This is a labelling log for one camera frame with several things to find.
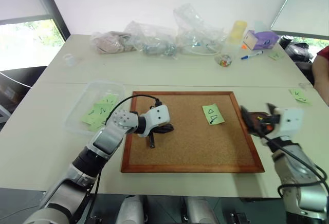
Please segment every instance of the marker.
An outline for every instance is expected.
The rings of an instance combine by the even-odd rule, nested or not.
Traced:
[[[250,57],[253,57],[253,56],[256,56],[256,55],[260,55],[262,53],[263,53],[263,51],[258,51],[257,53],[254,53],[254,54],[251,54],[251,55],[246,55],[246,56],[241,57],[241,60],[245,60],[245,59],[248,59]]]

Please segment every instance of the window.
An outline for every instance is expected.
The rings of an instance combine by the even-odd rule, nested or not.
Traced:
[[[63,44],[53,20],[0,25],[0,71],[47,66]]]
[[[310,52],[313,55],[313,59],[311,59],[312,62],[317,56],[317,52],[319,52],[321,49],[325,48],[326,46],[329,46],[329,40],[314,39],[314,38],[299,38],[297,36],[294,36],[294,42],[307,43],[309,45],[308,52]]]

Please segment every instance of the black cable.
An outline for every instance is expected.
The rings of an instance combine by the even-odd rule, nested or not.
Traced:
[[[150,95],[145,95],[145,94],[138,94],[138,95],[133,95],[133,96],[130,96],[130,97],[127,97],[126,99],[123,99],[121,102],[119,102],[113,109],[112,111],[110,112],[110,114],[108,115],[108,117],[106,118],[105,120],[105,125],[108,121],[108,119],[111,117],[111,115],[113,114],[113,112],[122,104],[124,103],[125,101],[131,99],[131,98],[134,98],[134,97],[149,97],[149,98],[153,98],[157,104],[161,104],[160,100],[154,96],[150,96]]]
[[[9,214],[9,215],[6,215],[6,216],[0,218],[0,220],[7,219],[8,217],[10,217],[10,216],[12,216],[12,215],[14,215],[14,214],[17,214],[17,213],[19,213],[19,212],[21,212],[21,211],[29,210],[29,209],[33,209],[33,208],[36,208],[36,207],[39,207],[39,205],[35,205],[35,206],[27,207],[27,208],[24,208],[24,209],[21,209],[21,210],[17,210],[17,211],[15,211],[15,212],[13,212],[13,213],[11,213],[11,214]]]
[[[257,130],[257,133],[260,137],[265,138],[267,140],[268,143],[272,143],[274,144],[279,150],[283,151],[284,153],[286,153],[287,155],[293,157],[295,160],[297,160],[299,163],[301,163],[302,165],[304,165],[306,168],[308,168],[314,175],[316,175],[320,180],[319,181],[315,181],[315,182],[311,182],[311,183],[292,183],[292,184],[282,184],[281,186],[278,187],[278,193],[280,195],[280,197],[282,198],[283,195],[281,193],[281,190],[283,188],[287,188],[287,187],[304,187],[304,186],[313,186],[313,185],[318,185],[318,184],[323,184],[327,194],[329,195],[329,187],[327,185],[327,183],[325,182],[327,180],[327,174],[325,173],[325,171],[315,165],[316,169],[318,169],[323,176],[321,176],[314,168],[312,168],[310,165],[308,165],[305,161],[303,161],[302,159],[300,159],[299,157],[295,156],[293,153],[291,153],[290,151],[286,150],[285,148],[283,148],[282,146],[280,146],[279,144],[277,144],[274,140],[269,139],[267,136],[265,136],[261,131]]]
[[[84,222],[85,224],[87,223],[89,218],[92,218],[91,214],[92,214],[92,210],[94,208],[95,202],[96,202],[96,197],[97,197],[98,188],[99,188],[99,182],[100,182],[100,179],[101,179],[101,173],[102,173],[102,171],[99,172],[98,177],[97,177],[95,193],[94,193],[92,202],[90,203],[90,207],[89,207],[89,210],[88,210],[88,213],[87,213],[87,216],[86,216],[86,220]]]

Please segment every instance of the clear plastic box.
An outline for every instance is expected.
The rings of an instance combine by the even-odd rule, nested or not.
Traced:
[[[93,107],[94,103],[109,94],[118,96],[117,103],[119,103],[125,96],[124,86],[107,81],[94,81],[87,84],[82,95],[68,114],[64,122],[64,128],[70,132],[93,136],[95,132],[89,131],[90,125],[82,122],[81,118]]]

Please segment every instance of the red shirt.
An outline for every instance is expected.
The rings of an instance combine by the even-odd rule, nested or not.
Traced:
[[[325,57],[327,60],[329,60],[329,46],[326,46],[324,49],[319,51],[317,55]]]

